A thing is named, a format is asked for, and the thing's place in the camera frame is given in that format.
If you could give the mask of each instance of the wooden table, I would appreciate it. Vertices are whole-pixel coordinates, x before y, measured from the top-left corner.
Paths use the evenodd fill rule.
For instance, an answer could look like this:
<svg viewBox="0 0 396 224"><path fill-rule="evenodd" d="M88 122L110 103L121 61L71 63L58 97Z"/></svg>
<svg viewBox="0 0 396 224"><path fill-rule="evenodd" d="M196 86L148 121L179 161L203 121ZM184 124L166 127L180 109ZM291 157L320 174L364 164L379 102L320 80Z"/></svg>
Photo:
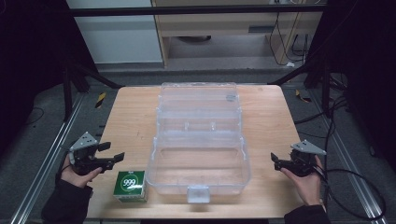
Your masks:
<svg viewBox="0 0 396 224"><path fill-rule="evenodd" d="M88 218L275 218L302 204L292 183L274 170L270 153L290 158L300 141L282 90L278 86L238 85L243 134L251 163L251 180L242 194L212 196L208 204L188 204L185 195L160 195L149 188L147 203L120 203L113 197L118 171L146 170L161 87L120 89L102 137L111 149L98 158L125 152L124 161L96 177L90 186Z"/></svg>

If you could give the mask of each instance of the black sleeve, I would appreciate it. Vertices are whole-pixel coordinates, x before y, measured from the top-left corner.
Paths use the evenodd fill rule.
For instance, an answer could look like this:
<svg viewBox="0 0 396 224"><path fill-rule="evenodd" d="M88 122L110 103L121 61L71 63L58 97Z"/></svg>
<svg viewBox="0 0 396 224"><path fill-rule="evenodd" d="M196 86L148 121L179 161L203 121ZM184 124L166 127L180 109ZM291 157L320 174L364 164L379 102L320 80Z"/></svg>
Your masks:
<svg viewBox="0 0 396 224"><path fill-rule="evenodd" d="M81 189L59 180L41 211L44 224L82 224L87 216L91 194L91 187Z"/></svg>
<svg viewBox="0 0 396 224"><path fill-rule="evenodd" d="M301 206L285 215L285 224L331 224L321 205Z"/></svg>

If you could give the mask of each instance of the clear plastic container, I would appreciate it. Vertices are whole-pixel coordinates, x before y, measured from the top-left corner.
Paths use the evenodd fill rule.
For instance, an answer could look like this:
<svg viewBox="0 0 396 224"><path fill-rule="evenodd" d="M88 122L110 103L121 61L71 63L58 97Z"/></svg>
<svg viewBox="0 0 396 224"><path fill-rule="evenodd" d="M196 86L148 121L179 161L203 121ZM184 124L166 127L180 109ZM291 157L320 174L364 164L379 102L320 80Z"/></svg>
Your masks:
<svg viewBox="0 0 396 224"><path fill-rule="evenodd" d="M239 194L250 179L234 83L164 83L147 181L189 203Z"/></svg>

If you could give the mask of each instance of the green box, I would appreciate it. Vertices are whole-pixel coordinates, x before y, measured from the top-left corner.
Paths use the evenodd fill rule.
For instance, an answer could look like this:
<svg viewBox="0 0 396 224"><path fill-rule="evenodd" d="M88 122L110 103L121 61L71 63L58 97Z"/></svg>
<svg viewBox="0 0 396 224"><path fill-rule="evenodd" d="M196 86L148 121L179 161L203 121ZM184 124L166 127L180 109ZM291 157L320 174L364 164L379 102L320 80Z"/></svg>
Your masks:
<svg viewBox="0 0 396 224"><path fill-rule="evenodd" d="M119 171L114 197L122 203L145 203L148 200L144 171Z"/></svg>

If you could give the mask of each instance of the person's arm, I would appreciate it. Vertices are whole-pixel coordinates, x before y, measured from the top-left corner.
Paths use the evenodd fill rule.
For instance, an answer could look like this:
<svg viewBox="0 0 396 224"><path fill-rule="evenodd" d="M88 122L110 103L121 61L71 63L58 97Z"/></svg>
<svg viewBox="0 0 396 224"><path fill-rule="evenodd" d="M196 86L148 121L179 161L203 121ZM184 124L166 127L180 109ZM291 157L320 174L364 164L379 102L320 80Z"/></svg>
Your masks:
<svg viewBox="0 0 396 224"><path fill-rule="evenodd" d="M321 168L318 156L315 157L317 165ZM299 177L290 170L280 170L297 188L297 192L304 205L285 215L285 224L330 224L330 220L320 203L320 176L317 173Z"/></svg>
<svg viewBox="0 0 396 224"><path fill-rule="evenodd" d="M66 157L61 178L41 211L44 224L80 224L87 216L92 195L92 188L87 183L97 177L102 168L81 176L69 164Z"/></svg>

